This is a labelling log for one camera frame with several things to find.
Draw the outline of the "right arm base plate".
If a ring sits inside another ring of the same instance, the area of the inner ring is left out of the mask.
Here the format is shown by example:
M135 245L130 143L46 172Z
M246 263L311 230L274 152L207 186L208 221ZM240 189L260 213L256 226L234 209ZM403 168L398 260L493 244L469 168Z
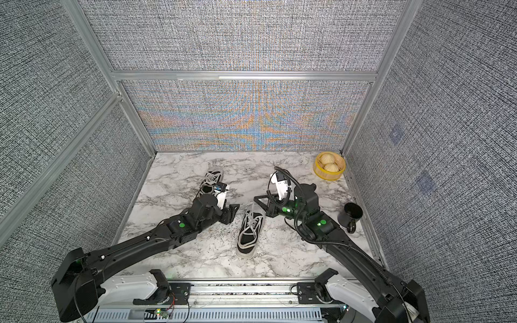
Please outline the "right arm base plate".
M302 305L349 305L334 300L320 283L299 282L296 284L295 294L298 297L298 303Z

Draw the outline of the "black canvas sneaker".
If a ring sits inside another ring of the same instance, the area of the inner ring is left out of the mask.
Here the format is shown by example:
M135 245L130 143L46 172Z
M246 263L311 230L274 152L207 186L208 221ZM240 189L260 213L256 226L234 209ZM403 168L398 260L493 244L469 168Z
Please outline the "black canvas sneaker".
M215 167L208 169L201 181L197 196L214 195L215 185L222 179L222 176L223 170L221 168Z
M237 240L237 252L241 257L253 256L265 218L265 211L257 204L244 214Z

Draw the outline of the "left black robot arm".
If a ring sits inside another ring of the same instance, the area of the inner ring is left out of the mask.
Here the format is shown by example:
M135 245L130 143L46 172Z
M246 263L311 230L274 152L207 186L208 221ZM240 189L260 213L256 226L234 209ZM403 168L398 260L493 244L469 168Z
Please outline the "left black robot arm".
M232 223L239 204L218 206L213 195L202 195L178 215L161 220L153 229L104 249L70 251L51 280L59 319L71 322L94 309L108 294L101 285L112 276L155 254L196 239L214 223Z

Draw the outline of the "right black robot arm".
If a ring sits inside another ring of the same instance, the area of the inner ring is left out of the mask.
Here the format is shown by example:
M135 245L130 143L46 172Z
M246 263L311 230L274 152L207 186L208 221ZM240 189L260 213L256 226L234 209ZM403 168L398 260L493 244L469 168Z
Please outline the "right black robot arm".
M370 322L430 322L424 289L415 281L405 282L390 273L357 246L322 211L315 184L288 188L284 199L267 192L254 201L270 217L292 219L303 241L330 254L359 281L350 283L337 271L327 269L315 279L325 302L346 304Z

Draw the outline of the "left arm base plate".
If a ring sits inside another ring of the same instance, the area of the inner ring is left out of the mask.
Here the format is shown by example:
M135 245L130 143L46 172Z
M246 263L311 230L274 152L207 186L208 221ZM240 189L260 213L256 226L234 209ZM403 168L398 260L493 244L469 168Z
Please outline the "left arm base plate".
M169 287L159 287L148 299L134 299L135 306L186 305L191 293L190 283L169 283Z

